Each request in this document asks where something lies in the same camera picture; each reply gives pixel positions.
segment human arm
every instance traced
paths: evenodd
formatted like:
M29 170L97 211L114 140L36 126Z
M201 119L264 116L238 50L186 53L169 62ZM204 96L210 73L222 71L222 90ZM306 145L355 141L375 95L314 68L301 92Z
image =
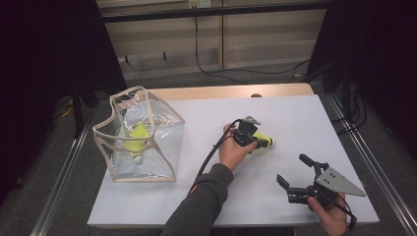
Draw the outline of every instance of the human arm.
M329 208L324 209L322 205L313 197L308 199L310 207L317 214L320 219L320 225L324 229L327 236L347 236L350 231L347 229L347 215L336 206L330 205ZM346 208L344 201L344 194L339 194L336 202L342 207Z
M229 138L233 132L232 129L226 134L219 147L220 163L196 180L193 190L170 216L160 236L209 235L211 226L227 199L227 187L234 179L232 171L256 147L256 143L240 147Z

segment power outlet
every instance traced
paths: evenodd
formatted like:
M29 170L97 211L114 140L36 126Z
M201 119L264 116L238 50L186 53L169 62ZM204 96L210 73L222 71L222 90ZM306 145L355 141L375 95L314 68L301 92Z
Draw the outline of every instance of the power outlet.
M188 8L210 8L211 0L188 0Z
M200 0L200 8L210 8L211 0Z

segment gray carpet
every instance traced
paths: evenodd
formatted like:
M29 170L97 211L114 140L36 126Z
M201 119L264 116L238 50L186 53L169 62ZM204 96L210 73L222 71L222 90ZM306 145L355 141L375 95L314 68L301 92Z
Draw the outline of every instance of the gray carpet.
M290 69L294 65L261 66L250 69L263 72L281 71ZM305 70L306 65L303 65L297 69L297 73L302 74ZM286 83L291 79L293 79L293 82L300 81L300 78L293 78L293 72L282 75L226 72L221 75L232 77L246 84ZM336 116L328 103L327 95L321 89L321 84L320 80L311 83L315 93L320 95L329 119L335 119ZM210 77L202 73L128 82L128 87L143 86L147 89L224 85L238 85L238 83L224 78ZM94 124L104 120L109 115L108 95L99 92L98 96L102 101L95 111ZM412 190L417 189L417 161L412 158L400 140L387 132L387 125L378 112L370 104L367 108L368 120L361 127L360 134L377 158L387 177L416 214L417 204L414 201ZM0 206L0 235L30 235L71 148L74 128L72 115L55 119L53 129L46 143L24 177L24 187L11 191L4 204ZM386 197L374 177L367 170L368 167L356 146L346 134L339 136L339 138L359 178L366 184L366 191L381 220L377 224L357 225L354 235L406 235ZM89 132L47 235L154 236L158 234L158 229L103 230L87 225L89 213L105 168L104 159L92 139L92 132ZM272 228L268 235L274 233L276 233L274 235L279 235L277 232L277 229ZM318 225L296 227L296 233L298 236L324 235Z

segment human hand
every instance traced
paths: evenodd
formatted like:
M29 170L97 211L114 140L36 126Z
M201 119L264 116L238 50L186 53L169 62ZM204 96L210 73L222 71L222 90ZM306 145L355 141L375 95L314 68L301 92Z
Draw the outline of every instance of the human hand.
M227 124L223 127L223 132L229 128L230 124ZM236 131L234 126L226 134L225 140L219 147L219 156L220 163L227 166L231 171L233 171L236 166L238 166L244 159L245 156L254 150L257 147L257 142L253 142L245 147L239 146L231 137L231 135Z
M336 198L336 202L346 208L344 202L344 194L339 193L340 198ZM347 229L346 213L334 205L329 205L328 209L324 209L322 205L313 197L308 199L310 207L316 212L320 219L320 225L328 236L342 235Z

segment table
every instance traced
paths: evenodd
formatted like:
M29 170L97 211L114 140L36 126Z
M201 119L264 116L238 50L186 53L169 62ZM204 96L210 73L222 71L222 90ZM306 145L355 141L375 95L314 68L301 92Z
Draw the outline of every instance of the table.
M302 152L319 162L328 162L361 186L320 100L309 85L167 88L152 92L166 99L186 119L185 137L195 137L193 132L196 130L204 135L183 140L175 183L113 183L106 173L89 225L101 228L161 227L186 196L206 157L201 153L209 153L210 144L221 135L218 131L224 120L235 116L242 118L248 112L245 107L250 107L250 111L261 117L260 131L264 129L274 134L277 147L254 152L235 170L236 180L229 188L228 201L215 226L287 226L318 222L306 206L289 204L285 191L274 179L279 173L291 186L311 185L314 170L298 160ZM264 98L250 98L254 93ZM201 120L202 116L210 120L209 125L201 126L206 123ZM218 156L214 156L206 170L217 159ZM379 221L367 197L347 196L346 200L358 222Z

